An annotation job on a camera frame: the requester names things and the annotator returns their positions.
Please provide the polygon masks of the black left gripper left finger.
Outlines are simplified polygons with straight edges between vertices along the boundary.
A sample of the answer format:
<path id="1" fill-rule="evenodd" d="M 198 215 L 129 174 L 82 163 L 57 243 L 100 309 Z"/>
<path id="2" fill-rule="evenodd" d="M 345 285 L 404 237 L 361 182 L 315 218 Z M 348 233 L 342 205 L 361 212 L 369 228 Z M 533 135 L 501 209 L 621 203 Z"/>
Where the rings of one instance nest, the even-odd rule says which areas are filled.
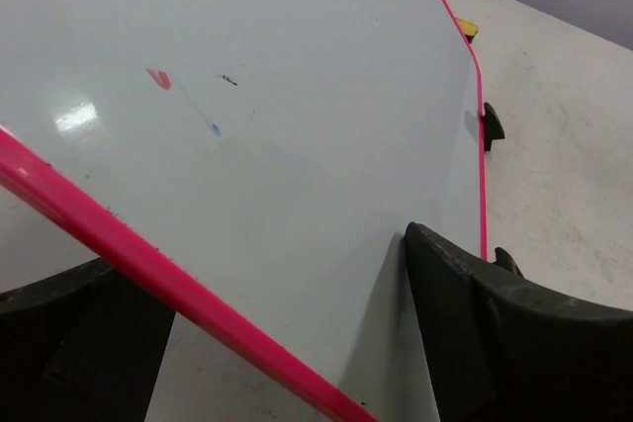
<path id="1" fill-rule="evenodd" d="M 174 317 L 101 258 L 3 293 L 2 420 L 144 420 Z"/>

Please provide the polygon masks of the pink framed whiteboard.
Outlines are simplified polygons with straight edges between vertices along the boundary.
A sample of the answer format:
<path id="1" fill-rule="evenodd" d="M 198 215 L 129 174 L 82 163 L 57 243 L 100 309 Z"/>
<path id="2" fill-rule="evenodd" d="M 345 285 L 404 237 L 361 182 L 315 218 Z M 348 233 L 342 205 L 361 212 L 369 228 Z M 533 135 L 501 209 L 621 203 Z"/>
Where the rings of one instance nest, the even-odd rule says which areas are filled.
<path id="1" fill-rule="evenodd" d="M 446 0 L 1 0 L 1 286 L 115 245 L 325 413 L 438 417 L 402 241 L 486 248 Z"/>

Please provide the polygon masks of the yellow bone shaped eraser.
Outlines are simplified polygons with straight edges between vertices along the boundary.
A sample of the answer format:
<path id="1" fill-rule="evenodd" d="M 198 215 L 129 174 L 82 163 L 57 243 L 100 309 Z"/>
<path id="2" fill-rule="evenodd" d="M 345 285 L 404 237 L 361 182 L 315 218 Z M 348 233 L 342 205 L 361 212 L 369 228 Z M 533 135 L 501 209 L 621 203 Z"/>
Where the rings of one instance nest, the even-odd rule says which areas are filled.
<path id="1" fill-rule="evenodd" d="M 468 44 L 471 44 L 480 31 L 479 27 L 476 24 L 462 18 L 457 18 L 456 21 L 462 35 Z"/>

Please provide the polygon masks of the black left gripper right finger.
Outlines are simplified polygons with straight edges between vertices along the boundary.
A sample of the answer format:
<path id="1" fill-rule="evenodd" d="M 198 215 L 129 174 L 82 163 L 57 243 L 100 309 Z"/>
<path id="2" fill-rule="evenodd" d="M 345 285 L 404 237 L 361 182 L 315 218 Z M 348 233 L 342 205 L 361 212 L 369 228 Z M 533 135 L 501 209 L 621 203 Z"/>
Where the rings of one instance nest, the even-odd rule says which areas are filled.
<path id="1" fill-rule="evenodd" d="M 444 421 L 628 421 L 632 314 L 527 280 L 425 225 L 408 225 L 407 276 Z"/>

